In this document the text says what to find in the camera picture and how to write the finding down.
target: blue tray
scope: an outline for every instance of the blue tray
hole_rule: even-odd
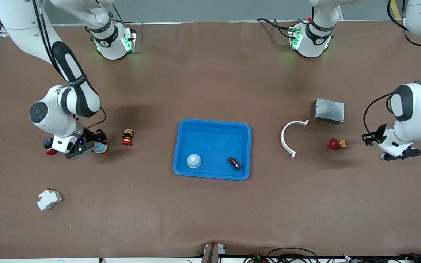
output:
[[[190,168],[186,158],[196,153],[201,166]],[[249,176],[251,127],[245,123],[185,119],[178,128],[173,170],[177,175],[243,181]],[[236,170],[230,157],[241,164]]]

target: brown table surface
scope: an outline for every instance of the brown table surface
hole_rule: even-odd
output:
[[[148,25],[137,53],[109,61],[83,27],[57,28],[102,98],[103,155],[45,155],[48,134],[27,112],[52,85],[51,65],[0,40],[0,258],[196,256],[205,243],[227,253],[296,246],[319,255],[421,252],[421,156],[385,162],[367,148],[362,116],[375,98],[421,78],[421,47],[391,22],[340,22],[319,58],[289,50],[259,23]],[[320,123],[316,98],[345,103],[345,123]],[[234,182],[176,175],[184,118],[252,127],[251,173]],[[85,126],[102,119],[99,113]],[[297,151],[279,141],[282,127]],[[372,130],[389,122],[382,100]],[[134,146],[121,145],[124,128]],[[348,148],[331,151],[332,137]],[[36,205],[45,188],[63,202]]]

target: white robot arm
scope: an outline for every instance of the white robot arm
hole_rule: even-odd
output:
[[[51,0],[59,9],[84,22],[94,37],[97,50],[109,60],[118,60],[134,53],[136,32],[120,23],[113,23],[104,9],[113,0]]]
[[[421,37],[421,0],[409,0],[407,7],[407,29]],[[379,126],[374,133],[365,134],[367,145],[379,141],[384,150],[382,160],[405,159],[420,155],[420,150],[411,145],[421,141],[421,81],[400,85],[391,95],[391,111],[396,120]]]
[[[307,58],[316,58],[327,48],[331,33],[340,13],[340,5],[358,3],[361,0],[309,0],[313,6],[310,21],[304,20],[290,29],[291,48]]]
[[[29,118],[40,129],[53,133],[52,148],[71,159],[94,150],[98,142],[106,143],[102,132],[93,136],[72,116],[95,115],[100,109],[100,97],[44,13],[34,0],[0,0],[0,19],[14,43],[24,52],[52,64],[70,85],[52,87],[30,107]]]

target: cylindrical capacitor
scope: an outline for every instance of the cylindrical capacitor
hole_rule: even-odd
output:
[[[237,159],[235,159],[235,157],[230,157],[228,159],[228,161],[231,163],[231,165],[233,167],[235,167],[236,170],[240,170],[241,169],[241,164],[237,161]]]

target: gray metal box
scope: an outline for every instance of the gray metal box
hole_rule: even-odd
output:
[[[341,124],[344,122],[344,103],[316,99],[314,105],[314,116],[317,121],[332,124]]]

